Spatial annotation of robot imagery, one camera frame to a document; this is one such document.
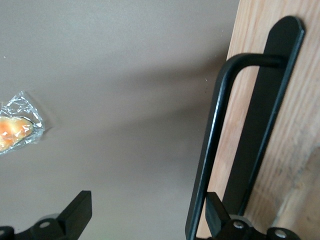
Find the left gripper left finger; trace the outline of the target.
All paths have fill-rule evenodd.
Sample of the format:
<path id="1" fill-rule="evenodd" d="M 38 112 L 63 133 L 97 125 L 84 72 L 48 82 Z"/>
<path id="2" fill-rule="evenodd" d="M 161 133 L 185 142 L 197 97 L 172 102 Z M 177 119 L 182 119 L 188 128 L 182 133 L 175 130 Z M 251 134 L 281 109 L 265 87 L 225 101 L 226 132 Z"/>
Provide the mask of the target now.
<path id="1" fill-rule="evenodd" d="M 16 233 L 0 227 L 2 240 L 77 240 L 92 218 L 92 192 L 82 190 L 56 218 L 45 218 Z"/>

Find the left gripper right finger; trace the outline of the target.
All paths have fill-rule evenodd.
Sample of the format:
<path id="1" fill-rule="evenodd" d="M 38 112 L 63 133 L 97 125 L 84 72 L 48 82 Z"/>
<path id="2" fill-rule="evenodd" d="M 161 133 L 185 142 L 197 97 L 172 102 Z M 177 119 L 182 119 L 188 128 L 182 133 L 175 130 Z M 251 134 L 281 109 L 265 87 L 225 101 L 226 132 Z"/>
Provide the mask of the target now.
<path id="1" fill-rule="evenodd" d="M 205 199 L 205 219 L 211 234 L 210 240 L 299 240 L 293 231 L 271 227 L 266 233 L 256 230 L 242 216 L 231 218 L 215 192 L 208 192 Z"/>

